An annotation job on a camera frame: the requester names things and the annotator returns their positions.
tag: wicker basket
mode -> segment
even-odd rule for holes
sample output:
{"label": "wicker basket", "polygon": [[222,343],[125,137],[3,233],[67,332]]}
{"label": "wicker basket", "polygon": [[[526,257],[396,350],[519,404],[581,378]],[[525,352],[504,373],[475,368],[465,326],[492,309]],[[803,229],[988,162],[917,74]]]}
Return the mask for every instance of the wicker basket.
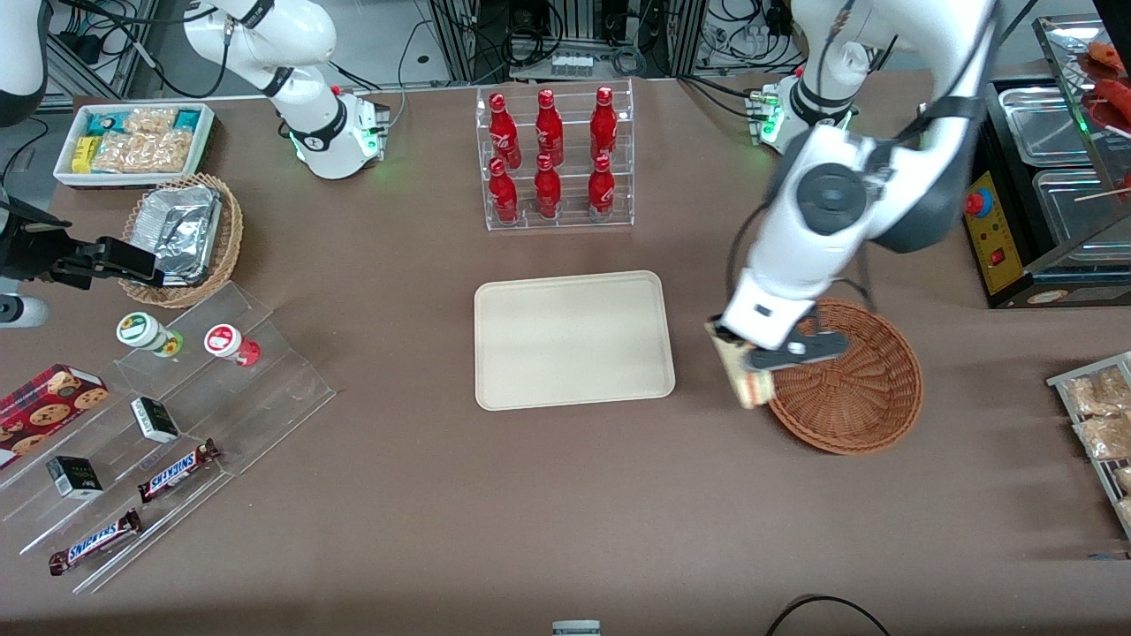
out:
{"label": "wicker basket", "polygon": [[[838,455],[883,450],[910,430],[923,406],[923,375],[903,335],[863,307],[822,299],[821,323],[848,336],[836,360],[774,373],[770,409],[794,435]],[[812,334],[810,319],[801,330]]]}
{"label": "wicker basket", "polygon": [[[223,181],[210,174],[193,174],[169,183],[162,183],[157,189],[187,188],[189,186],[208,186],[224,196],[224,207],[221,210],[219,227],[216,229],[216,243],[213,248],[211,274],[196,287],[149,287],[119,281],[126,293],[138,302],[156,304],[165,309],[183,309],[205,300],[221,289],[232,277],[235,260],[240,256],[240,239],[243,238],[243,213],[240,201]],[[129,241],[133,233],[133,223],[138,218],[141,201],[133,206],[133,214],[126,221],[122,240]]]}

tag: acrylic bottle rack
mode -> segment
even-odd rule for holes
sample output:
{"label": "acrylic bottle rack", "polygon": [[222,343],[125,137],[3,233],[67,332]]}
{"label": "acrylic bottle rack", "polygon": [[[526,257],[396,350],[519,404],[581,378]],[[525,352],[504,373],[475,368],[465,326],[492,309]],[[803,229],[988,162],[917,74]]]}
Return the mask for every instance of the acrylic bottle rack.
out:
{"label": "acrylic bottle rack", "polygon": [[[597,88],[613,89],[613,110],[616,112],[616,149],[610,157],[610,172],[616,181],[613,190],[613,213],[608,221],[595,223],[589,218],[589,175],[593,156],[589,152],[589,119],[596,105]],[[632,103],[630,81],[580,81],[552,85],[558,112],[562,115],[566,157],[558,166],[562,182],[562,210],[556,220],[547,221],[536,209],[534,175],[537,173],[538,143],[534,123],[538,117],[537,87],[508,86],[480,89],[476,96],[475,137],[480,151],[480,177],[483,182],[483,209],[487,230],[535,230],[554,227],[605,227],[632,225],[636,218],[633,175],[636,172]],[[518,188],[518,223],[503,225],[491,204],[487,181],[491,173],[487,162],[494,156],[491,145],[491,109],[487,97],[495,92],[507,97],[507,110],[518,127],[518,147],[523,164],[510,171]]]}
{"label": "acrylic bottle rack", "polygon": [[[103,370],[111,395],[93,416],[68,426],[41,444],[35,456],[0,473],[6,543],[41,561],[46,577],[52,553],[136,508],[144,528],[140,535],[111,543],[59,577],[60,585],[76,594],[97,591],[329,402],[335,392],[291,349],[267,319],[269,313],[235,283],[227,283],[169,324],[184,336],[176,356],[161,359],[135,350]],[[234,325],[259,343],[258,362],[238,367],[204,350],[204,334],[221,323]],[[174,442],[158,444],[141,436],[130,410],[130,402],[141,395],[165,404],[181,432]],[[213,438],[222,455],[143,505],[138,484],[207,438]],[[104,491],[87,501],[60,497],[45,465],[54,455],[89,459]]]}

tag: cookie box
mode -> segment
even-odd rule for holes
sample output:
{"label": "cookie box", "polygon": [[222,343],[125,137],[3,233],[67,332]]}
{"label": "cookie box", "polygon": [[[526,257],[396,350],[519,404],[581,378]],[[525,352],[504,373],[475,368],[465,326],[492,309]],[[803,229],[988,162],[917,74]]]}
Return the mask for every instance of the cookie box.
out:
{"label": "cookie box", "polygon": [[110,393],[97,376],[53,364],[0,398],[0,470],[93,409]]}
{"label": "cookie box", "polygon": [[[133,108],[149,109],[178,109],[180,111],[199,111],[196,128],[192,132],[192,144],[189,146],[189,156],[184,162],[184,167],[180,172],[135,172],[135,173],[94,173],[75,172],[71,160],[75,151],[79,146],[79,139],[87,135],[90,121],[95,118],[111,112],[129,111]],[[75,120],[71,122],[67,134],[67,140],[59,152],[55,161],[54,177],[66,186],[76,189],[98,189],[98,188],[144,188],[156,183],[175,181],[196,174],[205,155],[208,145],[209,132],[211,131],[215,114],[213,110],[201,103],[191,102],[139,102],[139,103],[113,103],[81,106],[75,112]]]}

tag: beige tray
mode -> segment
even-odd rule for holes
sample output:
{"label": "beige tray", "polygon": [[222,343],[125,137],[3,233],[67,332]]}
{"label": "beige tray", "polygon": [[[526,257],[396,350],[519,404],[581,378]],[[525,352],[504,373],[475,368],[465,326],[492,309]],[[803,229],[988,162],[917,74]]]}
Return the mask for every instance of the beige tray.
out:
{"label": "beige tray", "polygon": [[674,388],[664,292],[651,272],[475,292],[475,398],[487,411],[648,399]]}

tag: red bottle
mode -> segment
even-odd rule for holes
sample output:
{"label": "red bottle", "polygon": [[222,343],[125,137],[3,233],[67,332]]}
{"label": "red bottle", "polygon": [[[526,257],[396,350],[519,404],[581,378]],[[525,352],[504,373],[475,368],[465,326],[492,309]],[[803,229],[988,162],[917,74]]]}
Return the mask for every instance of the red bottle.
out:
{"label": "red bottle", "polygon": [[518,223],[518,190],[515,189],[515,180],[507,174],[507,164],[500,157],[491,157],[487,165],[491,169],[487,189],[491,191],[491,204],[499,223],[513,225]]}
{"label": "red bottle", "polygon": [[538,91],[538,119],[534,122],[538,131],[538,152],[549,153],[554,165],[566,161],[566,143],[562,136],[562,115],[554,108],[554,92]]}
{"label": "red bottle", "polygon": [[538,191],[538,214],[553,221],[562,212],[562,180],[554,170],[550,153],[538,155],[538,173],[534,175],[534,189]]}
{"label": "red bottle", "polygon": [[518,127],[515,118],[507,112],[507,98],[502,93],[493,93],[487,100],[491,104],[491,145],[495,156],[507,162],[507,167],[516,170],[523,165],[523,153],[518,149]]}
{"label": "red bottle", "polygon": [[589,120],[589,135],[593,161],[602,154],[613,156],[616,149],[616,111],[613,110],[613,89],[608,86],[597,88],[597,108]]}
{"label": "red bottle", "polygon": [[613,215],[613,188],[616,181],[608,172],[608,155],[601,155],[593,162],[589,175],[589,218],[604,223]]}

